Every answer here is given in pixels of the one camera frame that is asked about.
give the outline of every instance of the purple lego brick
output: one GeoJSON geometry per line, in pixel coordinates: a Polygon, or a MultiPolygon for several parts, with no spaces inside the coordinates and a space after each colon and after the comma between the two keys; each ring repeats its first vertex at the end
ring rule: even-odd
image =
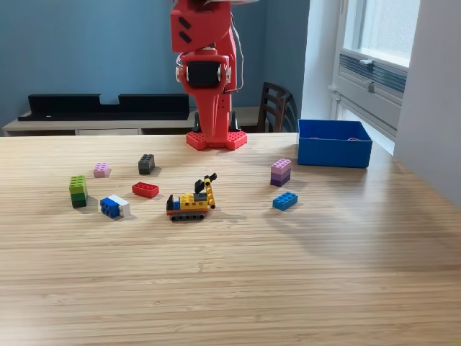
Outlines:
{"type": "Polygon", "coordinates": [[[272,165],[271,173],[284,174],[289,169],[291,169],[291,161],[288,159],[280,159],[272,165]]]}
{"type": "Polygon", "coordinates": [[[284,174],[277,174],[277,173],[271,173],[271,180],[278,180],[282,181],[286,177],[289,177],[291,175],[291,169],[288,169],[284,174]]]}
{"type": "Polygon", "coordinates": [[[274,180],[274,179],[271,179],[271,185],[273,186],[277,186],[277,187],[282,187],[283,185],[285,185],[287,182],[289,182],[291,179],[291,176],[289,175],[288,177],[286,177],[285,179],[283,180],[274,180]]]}
{"type": "Polygon", "coordinates": [[[105,178],[108,177],[110,173],[110,167],[107,162],[98,162],[94,166],[93,176],[95,178],[105,178]]]}

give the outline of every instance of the lego vehicle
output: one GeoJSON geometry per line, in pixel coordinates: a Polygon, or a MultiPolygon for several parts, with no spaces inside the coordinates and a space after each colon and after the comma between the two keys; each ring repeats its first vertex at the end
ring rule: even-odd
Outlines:
{"type": "Polygon", "coordinates": [[[195,183],[194,193],[185,193],[178,200],[173,195],[166,202],[166,214],[173,222],[201,221],[208,213],[208,207],[215,209],[216,202],[213,196],[211,183],[218,176],[206,176],[204,181],[198,180],[195,183]]]}

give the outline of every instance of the windowsill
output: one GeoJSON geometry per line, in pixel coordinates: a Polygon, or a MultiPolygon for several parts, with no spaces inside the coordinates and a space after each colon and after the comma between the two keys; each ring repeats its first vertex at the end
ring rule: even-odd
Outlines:
{"type": "Polygon", "coordinates": [[[394,63],[395,65],[399,65],[402,67],[408,68],[410,66],[410,61],[407,58],[400,58],[398,56],[387,54],[379,50],[361,48],[361,49],[354,49],[353,51],[356,53],[363,54],[364,56],[370,56],[372,58],[380,59],[382,61],[387,61],[389,63],[394,63]]]}

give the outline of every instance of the pink lego brick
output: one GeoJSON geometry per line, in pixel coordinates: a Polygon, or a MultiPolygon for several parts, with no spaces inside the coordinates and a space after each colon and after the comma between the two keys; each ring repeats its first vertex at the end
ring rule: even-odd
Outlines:
{"type": "Polygon", "coordinates": [[[284,174],[289,170],[291,170],[291,161],[288,159],[280,159],[271,167],[271,173],[275,174],[284,174]]]}
{"type": "Polygon", "coordinates": [[[93,176],[95,178],[105,178],[108,177],[110,173],[110,167],[107,162],[98,162],[94,166],[93,176]]]}

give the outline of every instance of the blue plastic bin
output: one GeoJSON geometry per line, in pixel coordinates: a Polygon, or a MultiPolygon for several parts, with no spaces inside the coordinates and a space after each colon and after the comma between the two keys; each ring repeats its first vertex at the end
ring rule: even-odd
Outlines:
{"type": "Polygon", "coordinates": [[[298,164],[367,168],[370,163],[373,141],[359,121],[300,119],[298,131],[298,164]]]}

